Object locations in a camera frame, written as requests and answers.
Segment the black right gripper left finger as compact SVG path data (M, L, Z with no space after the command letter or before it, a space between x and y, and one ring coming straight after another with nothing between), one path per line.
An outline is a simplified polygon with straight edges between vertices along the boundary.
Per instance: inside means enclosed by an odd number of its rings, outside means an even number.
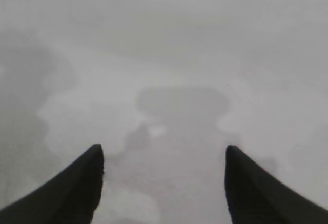
M92 145L30 194L1 209L1 223L91 223L103 189L104 153Z

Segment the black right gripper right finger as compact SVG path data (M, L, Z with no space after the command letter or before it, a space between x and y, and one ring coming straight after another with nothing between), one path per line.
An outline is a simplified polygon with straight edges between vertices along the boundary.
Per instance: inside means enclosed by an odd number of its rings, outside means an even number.
M326 209L281 183L237 146L225 150L224 189L232 223L327 223Z

